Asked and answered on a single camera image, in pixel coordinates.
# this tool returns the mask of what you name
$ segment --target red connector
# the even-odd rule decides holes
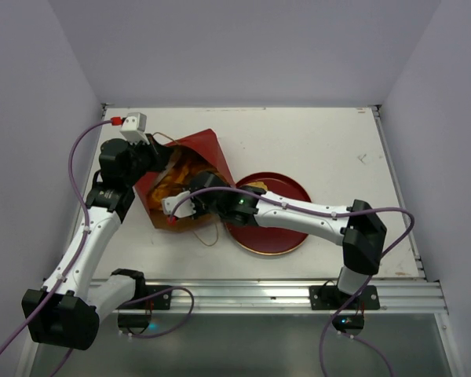
[[[166,221],[167,221],[167,223],[168,223],[169,225],[175,225],[175,224],[176,224],[176,220],[177,220],[176,217],[174,217],[174,216],[173,216],[173,217],[168,216]]]
[[[124,119],[122,119],[120,116],[114,116],[113,118],[110,118],[110,120],[113,126],[121,126],[124,122]]]

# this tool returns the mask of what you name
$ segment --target white table surface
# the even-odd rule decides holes
[[[161,131],[173,138],[211,128],[235,181],[275,171],[300,182],[315,203],[350,205],[362,199],[372,207],[398,206],[369,108],[109,108],[105,118],[128,112],[148,117],[148,133]],[[99,146],[113,137],[121,137],[119,128],[105,126],[90,177],[99,168]],[[387,246],[403,232],[403,218],[381,218],[388,228]],[[289,254],[269,257],[242,249],[224,227],[219,229],[213,247],[202,245],[191,232],[154,229],[136,198],[94,277],[106,279],[115,269],[127,268],[151,280],[336,278],[342,266],[341,248],[314,236]],[[214,226],[198,234],[210,242]],[[418,277],[408,239],[382,260],[378,277]]]

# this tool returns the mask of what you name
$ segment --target red paper bag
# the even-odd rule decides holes
[[[182,139],[170,142],[174,152],[170,164],[163,173],[147,173],[135,184],[134,188],[157,229],[183,232],[213,220],[212,215],[197,219],[178,219],[174,225],[167,222],[160,201],[167,196],[175,196],[186,189],[190,180],[200,171],[210,170],[226,183],[234,186],[234,180],[223,156],[217,135],[213,130],[204,130]]]

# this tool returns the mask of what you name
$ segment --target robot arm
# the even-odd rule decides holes
[[[146,295],[143,273],[122,269],[89,293],[101,255],[134,200],[133,186],[147,172],[163,171],[172,154],[171,148],[144,133],[145,121],[145,115],[128,114],[121,128],[126,140],[111,139],[101,145],[101,170],[95,174],[86,200],[89,224],[80,224],[60,264],[42,288],[29,289],[23,297],[22,307],[28,317],[61,280],[49,302],[28,325],[35,342],[86,350],[108,314],[124,302]],[[63,276],[84,231],[88,234],[82,253]]]
[[[213,190],[224,187],[228,186],[215,174],[199,173],[192,179],[187,192],[163,199],[162,208],[165,214],[171,214],[177,207],[174,216],[179,218],[218,214],[222,221],[235,225],[284,228],[335,243],[342,247],[344,257],[337,286],[347,295],[354,294],[369,276],[378,273],[387,233],[380,218],[376,214],[335,215],[369,210],[368,203],[356,199],[349,207],[321,206],[251,186],[243,186],[242,191]]]
[[[82,223],[78,227],[60,264],[42,288],[27,290],[23,297],[23,311],[28,317],[62,280],[28,325],[35,342],[86,350],[96,338],[100,322],[113,310],[124,302],[147,295],[143,273],[124,269],[114,271],[104,284],[89,292],[101,255],[134,200],[133,186],[147,172],[163,171],[173,151],[144,133],[145,121],[142,114],[129,114],[121,128],[126,140],[111,139],[101,145],[101,170],[95,174],[86,200],[89,224]],[[375,214],[332,218],[312,213],[341,214],[370,208],[363,201],[355,200],[351,207],[320,206],[250,186],[242,189],[251,195],[240,190],[214,189],[185,200],[186,196],[206,188],[227,188],[227,185],[215,174],[201,172],[192,179],[188,191],[162,201],[164,212],[170,214],[183,201],[174,212],[179,218],[212,213],[235,225],[280,227],[329,240],[343,249],[345,265],[338,289],[346,294],[353,294],[367,276],[378,272],[386,230]],[[62,276],[79,247],[84,231],[88,235],[82,253],[67,275]]]

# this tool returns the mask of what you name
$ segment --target round red plate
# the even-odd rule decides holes
[[[293,179],[277,173],[256,173],[237,182],[237,187],[254,182],[263,182],[269,191],[290,199],[310,202],[307,192]],[[299,247],[307,235],[280,228],[260,228],[257,226],[234,226],[227,224],[227,230],[245,249],[257,254],[286,254]]]

